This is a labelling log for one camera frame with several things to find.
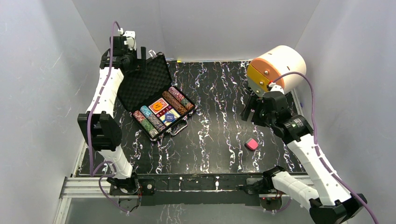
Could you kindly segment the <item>black poker chip case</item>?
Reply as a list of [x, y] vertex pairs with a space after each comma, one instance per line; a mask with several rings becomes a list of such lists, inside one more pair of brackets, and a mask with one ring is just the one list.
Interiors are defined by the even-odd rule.
[[[162, 93], [164, 91], [168, 91], [168, 89], [172, 86], [178, 89], [190, 102], [192, 102], [194, 104], [194, 108], [187, 110], [185, 115], [180, 115], [180, 117], [174, 123], [166, 126], [165, 130], [158, 132], [157, 136], [151, 138], [149, 133], [133, 116], [133, 113], [135, 111], [140, 111], [142, 106], [145, 105], [148, 107], [159, 98], [163, 98]], [[172, 83], [171, 73], [168, 68], [165, 55], [162, 52], [158, 52], [154, 56], [151, 56], [147, 60], [145, 69], [130, 72], [124, 76], [124, 79], [121, 82], [120, 88], [118, 90], [118, 99], [125, 110], [132, 114], [133, 119], [137, 121], [139, 127], [151, 141], [156, 141], [159, 138], [162, 138], [166, 133], [169, 133], [171, 136], [177, 135], [179, 132], [185, 129], [186, 126], [182, 126], [175, 131], [172, 129], [181, 122], [186, 122], [196, 109], [196, 104]]]

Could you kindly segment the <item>blue small blind button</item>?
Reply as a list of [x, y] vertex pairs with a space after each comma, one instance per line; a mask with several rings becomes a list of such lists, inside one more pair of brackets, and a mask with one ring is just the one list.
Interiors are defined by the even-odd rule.
[[172, 122], [174, 119], [175, 119], [175, 115], [174, 114], [172, 114], [170, 112], [165, 114], [165, 120], [167, 122]]

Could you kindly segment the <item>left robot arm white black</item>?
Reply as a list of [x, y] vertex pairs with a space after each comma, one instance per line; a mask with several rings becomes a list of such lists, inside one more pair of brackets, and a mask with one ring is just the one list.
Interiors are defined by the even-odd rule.
[[113, 176], [107, 181], [128, 194], [139, 190], [139, 181], [133, 177], [132, 165], [121, 147], [121, 128], [114, 120], [113, 110], [118, 89], [128, 72], [143, 69], [146, 55], [137, 57], [134, 31], [126, 31], [110, 37], [110, 48], [102, 55], [99, 65], [99, 81], [92, 102], [85, 113], [78, 115], [78, 125], [89, 150], [90, 175], [97, 172], [93, 156], [98, 152], [105, 163], [113, 168]]

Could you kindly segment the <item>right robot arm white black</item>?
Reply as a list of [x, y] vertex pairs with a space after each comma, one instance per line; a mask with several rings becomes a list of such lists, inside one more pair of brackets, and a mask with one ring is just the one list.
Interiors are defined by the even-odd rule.
[[269, 193], [278, 190], [306, 208], [316, 224], [341, 224], [359, 213], [367, 200], [363, 194], [349, 190], [336, 171], [326, 163], [326, 157], [314, 141], [314, 130], [306, 118], [293, 115], [287, 98], [281, 91], [270, 91], [262, 98], [252, 95], [241, 115], [246, 121], [269, 127], [282, 139], [303, 165], [313, 186], [292, 177], [286, 169], [275, 166], [263, 172], [258, 185]]

